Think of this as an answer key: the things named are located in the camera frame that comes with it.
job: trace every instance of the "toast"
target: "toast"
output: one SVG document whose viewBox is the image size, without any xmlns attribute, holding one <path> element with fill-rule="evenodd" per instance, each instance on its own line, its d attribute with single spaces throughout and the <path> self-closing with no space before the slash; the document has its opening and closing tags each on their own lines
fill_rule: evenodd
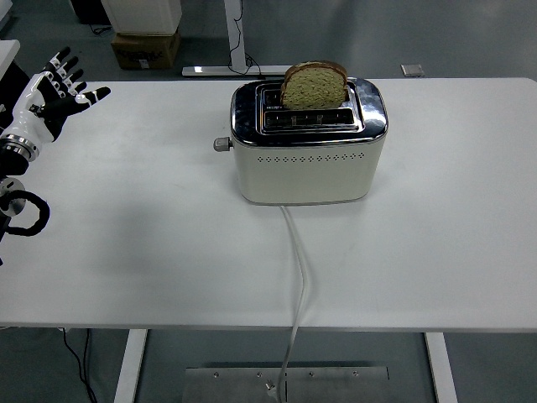
<svg viewBox="0 0 537 403">
<path fill-rule="evenodd" d="M 347 71 L 331 61 L 290 67 L 281 87 L 280 104 L 293 110 L 340 107 L 347 96 Z"/>
</svg>

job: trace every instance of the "black cord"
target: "black cord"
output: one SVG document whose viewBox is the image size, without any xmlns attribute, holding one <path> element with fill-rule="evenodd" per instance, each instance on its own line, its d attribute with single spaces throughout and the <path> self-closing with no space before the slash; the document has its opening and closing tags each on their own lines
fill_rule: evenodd
<svg viewBox="0 0 537 403">
<path fill-rule="evenodd" d="M 32 202 L 39 209 L 39 218 L 30 228 L 6 226 L 4 232 L 11 235 L 33 237 L 43 231 L 50 218 L 50 208 L 47 202 L 30 191 L 16 190 L 0 196 L 0 208 L 8 210 L 9 203 L 15 199 L 24 199 L 28 202 Z"/>
<path fill-rule="evenodd" d="M 90 398 L 91 403 L 97 403 L 97 398 L 95 396 L 95 393 L 93 392 L 93 389 L 90 386 L 90 381 L 87 378 L 87 372 L 86 372 L 86 354 L 87 354 L 87 346 L 89 344 L 90 340 L 90 329 L 86 329 L 86 344 L 84 346 L 84 357 L 83 361 L 81 363 L 81 359 L 78 357 L 78 354 L 75 353 L 75 350 L 73 350 L 69 344 L 67 343 L 67 333 L 65 329 L 62 327 L 61 331 L 64 333 L 64 344 L 67 347 L 67 349 L 73 354 L 76 358 L 76 362 L 78 363 L 78 377 L 80 378 L 81 382 L 86 387 L 86 393 L 87 396 Z"/>
<path fill-rule="evenodd" d="M 92 31 L 92 33 L 96 36 L 101 36 L 102 34 L 110 31 L 112 29 L 112 27 L 102 27 L 102 28 L 93 28 L 93 25 L 89 24 L 90 25 L 90 29 Z"/>
<path fill-rule="evenodd" d="M 239 28 L 238 26 L 238 23 L 239 21 L 242 19 L 242 14 L 244 13 L 244 7 L 242 6 L 242 0 L 241 0 L 241 15 L 239 16 L 239 18 L 234 18 L 233 21 L 235 21 L 235 25 L 237 26 L 237 31 L 238 31 L 238 42 L 237 42 L 237 46 L 235 46 L 233 49 L 229 50 L 229 62 L 227 63 L 227 68 L 231 71 L 233 71 L 234 73 L 237 73 L 237 74 L 240 74 L 241 76 L 245 76 L 249 71 L 250 71 L 250 68 L 253 66 L 253 65 L 256 65 L 259 69 L 259 76 L 258 78 L 261 80 L 263 79 L 263 73 L 261 73 L 261 67 L 259 66 L 258 62 L 255 61 L 253 59 L 253 57 L 251 55 L 249 55 L 248 53 L 244 53 L 244 55 L 246 56 L 246 66 L 248 67 L 246 69 L 246 71 L 244 71 L 243 73 L 241 71 L 236 71 L 236 70 L 233 70 L 232 68 L 232 53 L 234 50 L 238 49 L 238 47 L 241 45 L 241 37 L 242 37 L 242 31 L 241 29 Z"/>
</svg>

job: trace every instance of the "white cable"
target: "white cable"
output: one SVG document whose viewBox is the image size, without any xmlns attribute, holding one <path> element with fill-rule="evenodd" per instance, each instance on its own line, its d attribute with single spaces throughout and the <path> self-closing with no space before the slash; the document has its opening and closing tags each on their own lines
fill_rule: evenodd
<svg viewBox="0 0 537 403">
<path fill-rule="evenodd" d="M 299 321 L 302 315 L 302 310 L 304 308 L 305 295 L 308 291 L 309 281 L 308 281 L 308 273 L 307 273 L 308 270 L 307 270 L 307 265 L 305 262 L 304 250 L 302 249 L 302 246 L 300 244 L 299 235 L 296 231 L 296 227 L 295 227 L 295 224 L 293 223 L 293 219 L 291 218 L 289 211 L 287 210 L 287 207 L 280 206 L 279 208 L 284 214 L 285 221 L 287 222 L 287 227 L 289 228 L 289 231 L 291 232 L 291 240 L 293 241 L 293 246 L 295 248 L 296 256 L 299 259 L 300 273 L 302 276 L 302 287 L 300 291 L 299 305 L 296 308 L 295 319 L 293 320 L 293 329 L 291 331 L 291 338 L 289 340 L 289 345 L 287 346 L 287 352 L 285 353 L 284 363 L 282 365 L 281 370 L 279 371 L 278 383 L 276 384 L 276 395 L 278 398 L 278 403 L 282 403 L 281 385 L 285 377 L 285 371 L 287 370 L 287 364 L 289 363 L 291 352 L 293 351 L 293 345 L 295 344 L 296 333 L 299 330 Z"/>
</svg>

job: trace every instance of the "toaster lever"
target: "toaster lever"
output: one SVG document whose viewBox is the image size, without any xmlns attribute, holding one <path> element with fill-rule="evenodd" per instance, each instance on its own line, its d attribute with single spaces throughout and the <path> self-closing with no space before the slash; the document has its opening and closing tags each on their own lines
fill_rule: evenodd
<svg viewBox="0 0 537 403">
<path fill-rule="evenodd" d="M 232 140 L 229 137 L 219 137 L 218 139 L 215 139 L 215 142 L 212 145 L 212 148 L 215 149 L 215 151 L 229 151 L 229 149 L 233 146 Z"/>
</svg>

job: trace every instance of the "desk leg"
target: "desk leg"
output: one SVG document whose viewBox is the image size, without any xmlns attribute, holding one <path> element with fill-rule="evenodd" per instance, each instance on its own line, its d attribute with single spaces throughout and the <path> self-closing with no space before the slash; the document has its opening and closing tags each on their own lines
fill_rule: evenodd
<svg viewBox="0 0 537 403">
<path fill-rule="evenodd" d="M 227 36 L 229 37 L 229 50 L 231 53 L 232 65 L 230 70 L 226 65 L 210 66 L 190 66 L 183 68 L 183 76 L 239 76 L 240 74 L 248 76 L 257 76 L 259 71 L 266 76 L 282 76 L 285 74 L 290 65 L 261 65 L 259 68 L 253 65 L 247 68 L 246 54 L 244 53 L 244 31 L 242 30 L 241 1 L 224 0 L 226 6 Z"/>
<path fill-rule="evenodd" d="M 114 403 L 134 403 L 148 329 L 130 329 Z"/>
<path fill-rule="evenodd" d="M 429 352 L 430 371 L 433 374 L 435 384 L 436 401 L 438 403 L 457 403 L 444 333 L 428 332 L 425 334 L 425 342 Z"/>
</svg>

